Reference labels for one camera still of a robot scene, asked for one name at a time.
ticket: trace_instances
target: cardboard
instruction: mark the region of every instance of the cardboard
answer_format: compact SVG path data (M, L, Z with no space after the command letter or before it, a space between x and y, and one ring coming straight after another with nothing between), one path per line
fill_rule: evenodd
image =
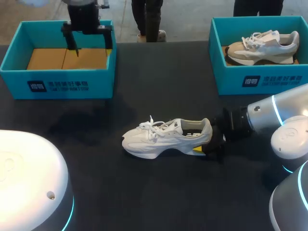
M241 65L241 64L236 63L234 60L232 60L232 59L230 59L226 56L226 47L227 46L221 47L222 52L223 52L223 56L225 57L226 65L227 66L239 66L239 65ZM294 60L294 64L299 64L297 58ZM268 60L260 60L259 62L256 62L255 65L282 65L282 64L276 64L276 63L273 63L273 62L268 61Z
M66 69L106 69L106 49L79 49L79 56L76 51L66 51L63 62L63 70Z
M62 69L66 49L34 49L27 70Z

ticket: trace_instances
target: open box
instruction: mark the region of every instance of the open box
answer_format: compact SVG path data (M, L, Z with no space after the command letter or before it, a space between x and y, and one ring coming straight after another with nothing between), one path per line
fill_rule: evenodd
M105 69L27 70L34 49L66 49L61 32L64 21L21 22L7 50L0 74L14 99L108 99L113 96L116 38ZM101 21L112 26L112 21ZM103 49L103 35L73 32L78 48Z
M299 64L230 66L223 47L242 41L255 32L297 31L300 37L296 59ZM220 95L276 94L308 83L308 25L301 16L213 18L209 53Z

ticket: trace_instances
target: blue light strip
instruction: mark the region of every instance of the blue light strip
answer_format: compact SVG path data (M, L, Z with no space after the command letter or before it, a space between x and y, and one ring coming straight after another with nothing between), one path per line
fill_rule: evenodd
M288 170L285 166L282 166L287 172L289 172L289 173L293 173L293 172L291 172L290 170Z
M281 124L281 126L282 126L282 125L283 125L283 122L282 122L282 120L281 120L281 118L280 118L280 115L279 115L279 112L278 112L278 109L277 109L277 106L276 106L275 96L274 96L274 95L271 96L271 101L272 101L272 103L273 103L274 110L275 110L275 112L276 112L276 116L277 116L277 118L278 118L278 120L279 120L279 122L280 122L280 124Z
M72 215L73 215L73 211L74 211L74 197L73 197L73 206L72 206L72 211L71 211L71 215L69 215L69 218L67 220L66 225L64 226L64 228L62 229L62 231L64 231L66 229L66 227L68 226L68 223L71 221Z
M303 193L303 189L302 189L302 183L301 183L301 176L302 176L302 170L303 170L303 167L304 165L307 163L307 161L302 165L302 167L300 167L300 170L299 170L299 173L298 173L298 178L297 178L297 183L298 183L298 189L299 189L299 194L300 194L300 197L302 198L303 200L303 203L306 207L306 209L308 210L308 203L305 199L305 196L304 196L304 193Z

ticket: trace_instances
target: black pants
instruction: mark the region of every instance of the black pants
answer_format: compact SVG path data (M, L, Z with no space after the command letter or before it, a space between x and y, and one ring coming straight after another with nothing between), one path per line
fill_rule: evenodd
M132 0L133 15L147 42L157 42L163 0Z
M279 16L283 0L235 0L233 16Z

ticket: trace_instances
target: shoe sole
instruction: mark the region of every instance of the shoe sole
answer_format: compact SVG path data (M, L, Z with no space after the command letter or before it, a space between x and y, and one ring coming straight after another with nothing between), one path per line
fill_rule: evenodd
M193 149L187 149L187 148L178 149L176 147L170 147L168 149L177 149L177 150L179 150L180 152L182 152L182 153L184 153L186 155L205 156L204 153L196 152ZM131 155L134 155L134 156L142 158L142 159L151 159L151 160L157 158L165 150L163 150L163 151L161 151L159 153L146 153L146 154L142 154L142 153L130 152L130 151L125 149L125 151L127 151Z
M260 60L268 60L276 64L293 64L294 59L293 56L278 56L278 55L273 55L273 56L268 56L266 58L262 59L256 59L256 60L242 60L242 59L236 59L228 55L228 58L232 59L233 61L246 65L246 66L253 66L256 64L256 62Z

